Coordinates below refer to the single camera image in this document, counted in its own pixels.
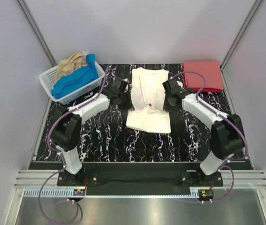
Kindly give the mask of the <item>beige t-shirt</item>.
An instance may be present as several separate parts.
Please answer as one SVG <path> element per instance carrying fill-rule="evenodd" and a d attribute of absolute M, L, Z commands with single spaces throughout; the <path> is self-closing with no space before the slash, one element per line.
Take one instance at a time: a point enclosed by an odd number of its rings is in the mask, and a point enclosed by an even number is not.
<path fill-rule="evenodd" d="M 72 54 L 69 58 L 59 62 L 56 71 L 55 82 L 87 65 L 86 59 L 81 52 Z"/>

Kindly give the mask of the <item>aluminium frame rail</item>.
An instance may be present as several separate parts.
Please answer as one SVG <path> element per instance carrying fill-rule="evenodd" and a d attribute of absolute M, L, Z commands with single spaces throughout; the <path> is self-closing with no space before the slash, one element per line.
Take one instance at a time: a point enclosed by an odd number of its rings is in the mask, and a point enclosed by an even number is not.
<path fill-rule="evenodd" d="M 14 183 L 15 188 L 39 188 L 57 170 L 20 170 Z"/>

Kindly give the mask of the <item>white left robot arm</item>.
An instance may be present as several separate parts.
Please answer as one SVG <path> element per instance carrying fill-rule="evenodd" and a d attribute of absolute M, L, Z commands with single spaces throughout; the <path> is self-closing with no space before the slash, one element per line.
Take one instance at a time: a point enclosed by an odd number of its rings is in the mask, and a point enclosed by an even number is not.
<path fill-rule="evenodd" d="M 84 180 L 83 167 L 77 150 L 81 139 L 81 126 L 96 114 L 116 105 L 120 110 L 133 110 L 129 93 L 129 80 L 117 78 L 111 85 L 100 90 L 90 99 L 57 111 L 57 120 L 49 131 L 49 142 L 61 154 L 68 181 L 78 186 Z"/>

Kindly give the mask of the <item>white plastic basket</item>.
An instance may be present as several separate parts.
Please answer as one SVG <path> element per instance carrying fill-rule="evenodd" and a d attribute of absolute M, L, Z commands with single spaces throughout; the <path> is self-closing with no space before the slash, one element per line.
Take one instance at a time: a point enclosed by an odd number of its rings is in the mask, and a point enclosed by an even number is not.
<path fill-rule="evenodd" d="M 67 95 L 64 95 L 62 97 L 59 96 L 54 96 L 52 94 L 52 90 L 54 90 L 55 86 L 55 77 L 57 73 L 57 68 L 58 66 L 55 66 L 45 72 L 43 72 L 41 75 L 39 75 L 39 81 L 47 93 L 48 97 L 53 101 L 53 102 L 58 102 L 60 104 L 66 105 L 69 102 L 77 99 L 78 97 L 86 94 L 89 91 L 92 91 L 93 89 L 99 87 L 102 84 L 102 80 L 105 77 L 105 72 L 102 69 L 102 67 L 97 63 L 96 61 L 94 62 L 94 66 L 96 69 L 96 74 L 98 75 L 96 79 L 90 81 L 89 83 L 86 83 L 85 85 L 78 85 L 75 84 L 74 86 L 67 87 L 66 90 L 71 90 L 71 92 L 67 92 Z"/>

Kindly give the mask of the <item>white Coca-Cola t-shirt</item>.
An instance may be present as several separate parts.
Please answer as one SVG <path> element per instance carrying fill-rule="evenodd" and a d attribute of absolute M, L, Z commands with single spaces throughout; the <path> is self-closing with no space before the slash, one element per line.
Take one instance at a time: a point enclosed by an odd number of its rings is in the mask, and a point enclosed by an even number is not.
<path fill-rule="evenodd" d="M 169 113 L 163 110 L 168 71 L 135 68 L 132 70 L 131 101 L 126 126 L 147 133 L 171 133 Z"/>

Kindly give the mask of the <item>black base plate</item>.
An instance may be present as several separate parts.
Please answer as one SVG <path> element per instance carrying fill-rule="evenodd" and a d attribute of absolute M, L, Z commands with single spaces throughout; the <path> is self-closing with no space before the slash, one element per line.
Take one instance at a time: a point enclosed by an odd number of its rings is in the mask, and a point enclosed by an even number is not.
<path fill-rule="evenodd" d="M 83 163 L 82 169 L 72 175 L 60 172 L 57 181 L 62 187 L 82 187 L 97 190 L 133 189 L 151 192 L 178 193 L 182 188 L 222 187 L 220 172 L 205 176 L 199 163 L 192 162 L 134 162 Z"/>

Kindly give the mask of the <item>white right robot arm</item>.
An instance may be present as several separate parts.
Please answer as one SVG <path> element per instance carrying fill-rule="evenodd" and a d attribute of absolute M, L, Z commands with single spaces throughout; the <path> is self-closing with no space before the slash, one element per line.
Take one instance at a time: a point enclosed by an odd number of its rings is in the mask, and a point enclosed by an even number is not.
<path fill-rule="evenodd" d="M 199 97 L 191 89 L 183 89 L 177 80 L 163 82 L 165 90 L 164 110 L 183 109 L 196 116 L 210 129 L 210 153 L 200 164 L 201 171 L 196 173 L 196 182 L 206 186 L 225 162 L 241 150 L 248 154 L 241 118 L 237 114 L 228 115 L 217 110 Z"/>

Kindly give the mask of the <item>blue t-shirt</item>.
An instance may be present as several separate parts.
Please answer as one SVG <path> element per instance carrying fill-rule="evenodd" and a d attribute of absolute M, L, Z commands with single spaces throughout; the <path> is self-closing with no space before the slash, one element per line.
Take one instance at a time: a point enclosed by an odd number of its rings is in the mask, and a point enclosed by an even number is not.
<path fill-rule="evenodd" d="M 71 92 L 71 90 L 66 90 L 67 87 L 72 87 L 75 84 L 82 84 L 85 85 L 90 81 L 97 78 L 96 69 L 94 66 L 94 62 L 96 56 L 94 54 L 87 54 L 85 56 L 87 66 L 81 67 L 80 69 L 74 71 L 73 73 L 69 74 L 68 76 L 62 77 L 57 82 L 55 82 L 54 90 L 52 90 L 52 94 L 54 96 L 62 97 L 67 95 L 67 92 Z"/>

